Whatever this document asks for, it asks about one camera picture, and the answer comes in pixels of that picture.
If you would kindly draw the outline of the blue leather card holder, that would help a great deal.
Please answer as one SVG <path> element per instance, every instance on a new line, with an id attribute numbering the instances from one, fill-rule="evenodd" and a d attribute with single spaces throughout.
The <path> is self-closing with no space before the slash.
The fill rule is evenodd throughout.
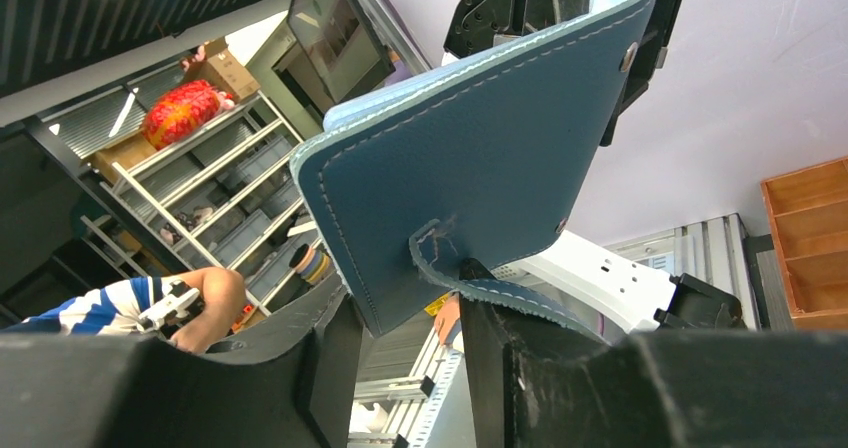
<path id="1" fill-rule="evenodd" d="M 461 266 L 558 240 L 656 2 L 617 1 L 328 112 L 291 172 L 372 334 L 448 292 L 582 330 L 549 298 L 464 281 Z"/>

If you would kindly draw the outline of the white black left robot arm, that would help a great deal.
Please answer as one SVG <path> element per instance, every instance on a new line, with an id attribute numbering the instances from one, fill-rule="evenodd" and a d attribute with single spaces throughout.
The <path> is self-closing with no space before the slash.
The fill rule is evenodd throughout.
<path id="1" fill-rule="evenodd" d="M 566 326 L 568 295 L 625 332 L 741 328 L 732 293 L 689 275 L 634 264 L 565 230 L 596 150 L 648 87 L 680 0 L 598 0 L 577 19 L 527 32 L 452 66 L 431 106 L 452 117 L 449 178 L 460 212 L 416 238 L 451 289 L 435 328 L 451 340 L 461 299 Z"/>

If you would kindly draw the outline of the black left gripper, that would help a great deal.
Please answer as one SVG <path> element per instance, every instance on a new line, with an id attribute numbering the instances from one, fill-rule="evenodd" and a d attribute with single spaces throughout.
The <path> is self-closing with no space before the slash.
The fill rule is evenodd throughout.
<path id="1" fill-rule="evenodd" d="M 621 1 L 461 0 L 443 47 L 447 53 L 465 58 Z M 664 66 L 682 1 L 656 0 L 638 46 L 625 55 L 628 80 L 601 138 L 602 147 L 612 143 L 618 117 L 648 90 L 655 71 Z"/>

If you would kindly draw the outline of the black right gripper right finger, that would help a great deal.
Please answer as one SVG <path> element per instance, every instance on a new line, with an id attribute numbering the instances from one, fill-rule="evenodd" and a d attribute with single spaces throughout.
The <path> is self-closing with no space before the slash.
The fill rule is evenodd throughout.
<path id="1" fill-rule="evenodd" d="M 460 297 L 480 447 L 843 447 L 847 337 L 666 327 L 615 345 Z"/>

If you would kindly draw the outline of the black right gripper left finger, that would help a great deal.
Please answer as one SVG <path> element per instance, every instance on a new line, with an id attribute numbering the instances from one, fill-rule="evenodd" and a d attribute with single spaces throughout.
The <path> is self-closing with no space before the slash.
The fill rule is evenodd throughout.
<path id="1" fill-rule="evenodd" d="M 363 326 L 337 276 L 203 355 L 5 334 L 5 447 L 343 447 Z"/>

